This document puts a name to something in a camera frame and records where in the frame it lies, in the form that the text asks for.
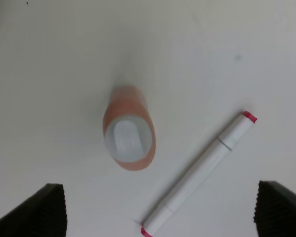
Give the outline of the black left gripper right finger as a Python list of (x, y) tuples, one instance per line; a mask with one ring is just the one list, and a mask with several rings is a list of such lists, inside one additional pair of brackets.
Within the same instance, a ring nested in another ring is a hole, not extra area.
[(259, 237), (296, 237), (296, 194), (276, 181), (260, 181), (253, 220)]

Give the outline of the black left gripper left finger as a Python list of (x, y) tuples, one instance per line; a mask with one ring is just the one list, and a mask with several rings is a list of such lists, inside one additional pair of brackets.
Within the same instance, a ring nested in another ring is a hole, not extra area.
[(64, 237), (67, 211), (62, 184), (48, 183), (0, 218), (0, 237)]

